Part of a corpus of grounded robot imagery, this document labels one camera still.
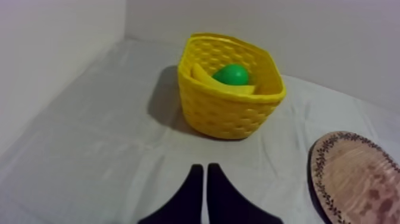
white sheet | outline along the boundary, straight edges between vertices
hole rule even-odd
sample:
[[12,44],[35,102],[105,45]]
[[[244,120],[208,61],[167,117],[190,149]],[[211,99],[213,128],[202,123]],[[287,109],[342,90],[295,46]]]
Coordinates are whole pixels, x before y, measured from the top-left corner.
[[55,99],[0,157],[0,223],[136,223],[192,164],[210,162],[286,224],[323,223],[306,176],[320,136],[356,132],[400,161],[399,114],[286,76],[287,97],[260,130],[243,141],[204,138],[182,117],[181,52],[124,41]]

green ball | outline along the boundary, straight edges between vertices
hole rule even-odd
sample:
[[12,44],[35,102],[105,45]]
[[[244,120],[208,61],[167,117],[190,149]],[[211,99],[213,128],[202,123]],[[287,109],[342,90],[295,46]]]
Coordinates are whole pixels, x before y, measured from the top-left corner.
[[229,64],[217,71],[212,77],[221,83],[233,86],[249,83],[249,74],[240,64]]

decorative wooden plate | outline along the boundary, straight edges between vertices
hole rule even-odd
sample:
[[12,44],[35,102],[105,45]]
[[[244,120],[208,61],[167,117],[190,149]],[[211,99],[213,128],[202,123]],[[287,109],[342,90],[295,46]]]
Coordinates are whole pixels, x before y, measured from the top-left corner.
[[400,169],[378,145],[332,132],[310,153],[311,185],[332,223],[400,223]]

plastic basket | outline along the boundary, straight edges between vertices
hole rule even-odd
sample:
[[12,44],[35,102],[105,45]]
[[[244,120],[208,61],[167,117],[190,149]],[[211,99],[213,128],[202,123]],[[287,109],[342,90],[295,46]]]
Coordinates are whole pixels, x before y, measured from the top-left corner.
[[[208,74],[227,64],[246,67],[255,94],[219,91],[192,78],[199,63]],[[186,121],[197,131],[221,139],[242,139],[256,131],[286,95],[270,55],[256,46],[224,35],[193,34],[178,67],[179,89]]]

white wall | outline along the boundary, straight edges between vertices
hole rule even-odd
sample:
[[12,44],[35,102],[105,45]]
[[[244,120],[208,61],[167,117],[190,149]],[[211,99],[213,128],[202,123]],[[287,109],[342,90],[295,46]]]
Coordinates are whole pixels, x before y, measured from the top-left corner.
[[0,0],[0,147],[123,37],[125,0]]
[[400,111],[399,1],[128,0],[126,26],[181,46],[192,32],[234,35],[268,50],[282,74]]

